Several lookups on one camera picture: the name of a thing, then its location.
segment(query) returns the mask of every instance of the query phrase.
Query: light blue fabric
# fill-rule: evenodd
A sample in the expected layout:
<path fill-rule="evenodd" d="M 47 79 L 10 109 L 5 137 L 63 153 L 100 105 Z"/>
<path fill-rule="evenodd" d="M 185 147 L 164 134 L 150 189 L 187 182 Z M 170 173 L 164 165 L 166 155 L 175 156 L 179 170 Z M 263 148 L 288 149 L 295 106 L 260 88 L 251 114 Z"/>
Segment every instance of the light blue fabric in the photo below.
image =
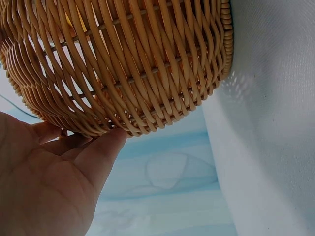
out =
<path fill-rule="evenodd" d="M 9 89 L 1 93 L 27 111 Z M 1 98 L 0 109 L 38 122 Z M 236 236 L 201 108 L 173 126 L 127 141 L 87 235 Z"/>

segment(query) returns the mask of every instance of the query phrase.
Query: white curtain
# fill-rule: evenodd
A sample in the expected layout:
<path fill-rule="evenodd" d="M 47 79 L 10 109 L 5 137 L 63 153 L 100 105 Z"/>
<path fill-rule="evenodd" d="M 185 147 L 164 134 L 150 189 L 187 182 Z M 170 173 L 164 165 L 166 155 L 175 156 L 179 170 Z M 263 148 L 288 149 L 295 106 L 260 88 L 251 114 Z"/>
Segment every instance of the white curtain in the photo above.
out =
<path fill-rule="evenodd" d="M 315 235 L 315 1 L 232 0 L 232 74 L 204 104 L 239 236 Z"/>

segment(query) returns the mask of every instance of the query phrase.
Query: woven basket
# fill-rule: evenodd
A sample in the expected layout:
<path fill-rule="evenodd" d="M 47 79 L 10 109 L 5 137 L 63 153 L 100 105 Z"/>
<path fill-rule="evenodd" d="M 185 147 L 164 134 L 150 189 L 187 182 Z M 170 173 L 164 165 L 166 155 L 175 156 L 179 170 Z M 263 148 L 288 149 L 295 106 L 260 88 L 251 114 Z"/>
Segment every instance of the woven basket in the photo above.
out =
<path fill-rule="evenodd" d="M 0 13 L 17 94 L 86 136 L 171 125 L 231 68 L 229 0 L 0 0 Z"/>

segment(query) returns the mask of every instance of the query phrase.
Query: hand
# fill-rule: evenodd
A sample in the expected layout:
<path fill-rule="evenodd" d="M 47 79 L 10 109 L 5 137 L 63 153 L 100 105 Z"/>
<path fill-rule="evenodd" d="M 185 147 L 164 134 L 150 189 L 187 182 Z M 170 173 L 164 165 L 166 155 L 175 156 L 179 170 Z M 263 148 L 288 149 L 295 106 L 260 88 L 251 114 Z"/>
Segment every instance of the hand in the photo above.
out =
<path fill-rule="evenodd" d="M 126 133 L 48 142 L 60 134 L 0 112 L 1 236 L 83 236 L 90 227 Z"/>

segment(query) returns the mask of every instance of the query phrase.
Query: wicker basket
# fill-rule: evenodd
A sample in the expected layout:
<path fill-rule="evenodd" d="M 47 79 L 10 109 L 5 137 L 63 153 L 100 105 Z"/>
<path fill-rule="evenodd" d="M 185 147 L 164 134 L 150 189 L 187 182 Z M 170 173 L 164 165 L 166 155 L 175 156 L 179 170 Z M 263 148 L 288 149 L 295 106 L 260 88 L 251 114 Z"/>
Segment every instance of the wicker basket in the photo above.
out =
<path fill-rule="evenodd" d="M 229 73 L 229 0 L 0 0 L 1 61 L 65 130 L 139 136 L 187 116 Z"/>

